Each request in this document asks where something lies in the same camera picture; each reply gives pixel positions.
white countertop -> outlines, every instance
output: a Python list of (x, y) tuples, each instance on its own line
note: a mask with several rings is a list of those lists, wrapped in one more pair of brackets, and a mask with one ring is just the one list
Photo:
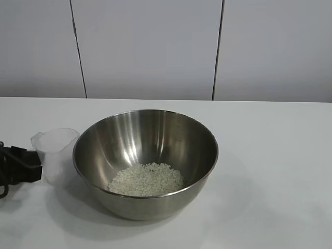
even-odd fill
[(53, 128), (82, 133), (132, 109), (160, 108), (206, 125), (219, 160), (197, 198), (160, 222), (110, 216), (79, 177), (0, 200), (1, 249), (332, 248), (332, 104), (0, 98), (0, 141), (31, 149)]

clear plastic cup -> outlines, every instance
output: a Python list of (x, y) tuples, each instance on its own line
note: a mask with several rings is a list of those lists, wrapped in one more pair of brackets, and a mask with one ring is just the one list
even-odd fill
[(77, 174), (73, 149), (79, 133), (70, 128), (39, 132), (31, 138), (43, 165), (43, 176), (53, 186), (67, 185)]

mixing bowl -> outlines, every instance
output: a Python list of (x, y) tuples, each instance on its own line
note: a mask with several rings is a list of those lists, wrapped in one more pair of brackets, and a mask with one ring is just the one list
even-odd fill
[[(171, 216), (200, 192), (218, 157), (213, 134), (198, 121), (166, 110), (134, 110), (105, 118), (77, 140), (78, 174), (113, 213), (134, 220)], [(185, 187), (160, 196), (124, 196), (108, 190), (117, 172), (137, 164), (166, 163)]]

